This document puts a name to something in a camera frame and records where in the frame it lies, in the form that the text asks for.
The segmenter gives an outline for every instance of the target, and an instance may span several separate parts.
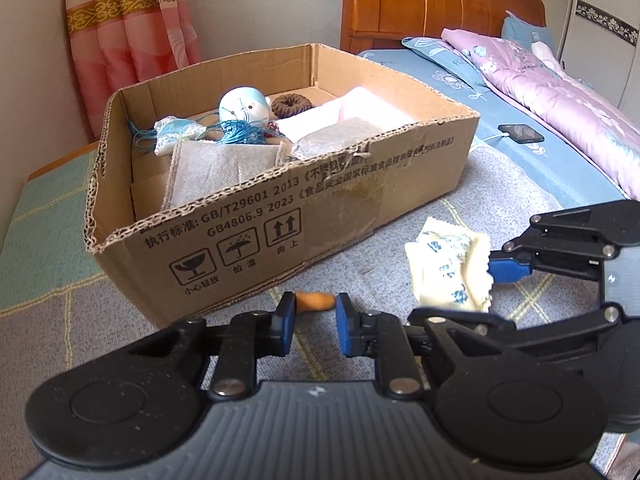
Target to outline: pink curtain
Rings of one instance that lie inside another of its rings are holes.
[[[66,0],[66,23],[96,138],[113,92],[201,61],[187,0]]]

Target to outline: cardboard box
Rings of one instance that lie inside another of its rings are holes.
[[[191,117],[217,108],[236,86],[305,93],[315,105],[363,86],[418,122],[136,221],[132,192],[142,181],[132,188],[134,173],[146,173],[152,197],[164,191],[167,168],[132,163],[127,121],[147,129],[168,115]],[[86,247],[131,303],[166,326],[271,286],[454,189],[478,119],[410,76],[320,44],[160,76],[120,90],[107,105]]]

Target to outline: smartphone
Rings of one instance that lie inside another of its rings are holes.
[[[530,142],[542,142],[545,137],[526,124],[501,124],[498,129],[505,134],[509,134],[511,140],[518,144],[529,144]]]

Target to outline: gold curtain trim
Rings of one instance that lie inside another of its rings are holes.
[[[94,0],[84,7],[69,10],[66,13],[66,27],[69,35],[99,23],[126,16],[141,10],[159,9],[162,4],[175,3],[177,0]]]

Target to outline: pink quilt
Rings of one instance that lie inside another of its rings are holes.
[[[442,32],[498,90],[550,124],[640,200],[640,134],[622,112],[562,79],[519,44],[466,30]]]

